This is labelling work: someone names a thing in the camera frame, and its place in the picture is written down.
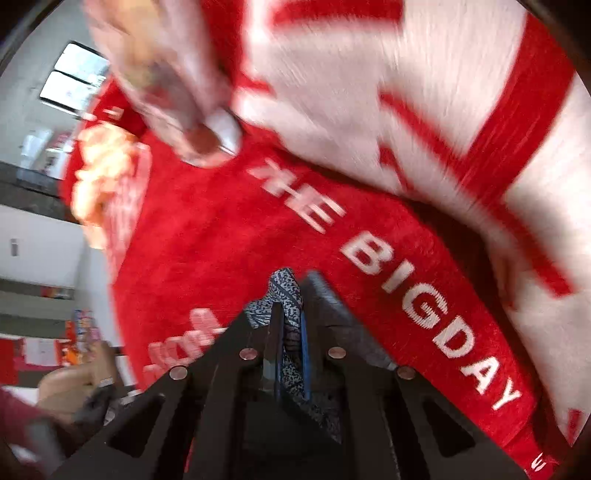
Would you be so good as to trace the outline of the maroon sleeved left forearm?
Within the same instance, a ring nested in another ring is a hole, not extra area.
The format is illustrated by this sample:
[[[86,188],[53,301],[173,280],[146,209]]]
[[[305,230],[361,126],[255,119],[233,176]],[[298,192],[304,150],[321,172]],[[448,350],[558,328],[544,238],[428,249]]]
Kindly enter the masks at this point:
[[[42,417],[36,407],[25,403],[4,387],[1,388],[1,478],[46,479],[38,445],[31,435],[31,425]],[[35,460],[20,460],[12,450],[28,450]]]

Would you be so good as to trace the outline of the person's left hand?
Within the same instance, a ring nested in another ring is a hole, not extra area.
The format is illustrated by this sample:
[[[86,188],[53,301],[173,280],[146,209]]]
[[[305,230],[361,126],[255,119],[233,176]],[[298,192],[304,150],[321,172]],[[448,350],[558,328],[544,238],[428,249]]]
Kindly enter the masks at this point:
[[[123,386],[113,347],[105,341],[93,344],[90,359],[81,365],[66,366],[45,375],[38,384],[36,407],[53,417],[72,422],[84,402],[102,386]]]

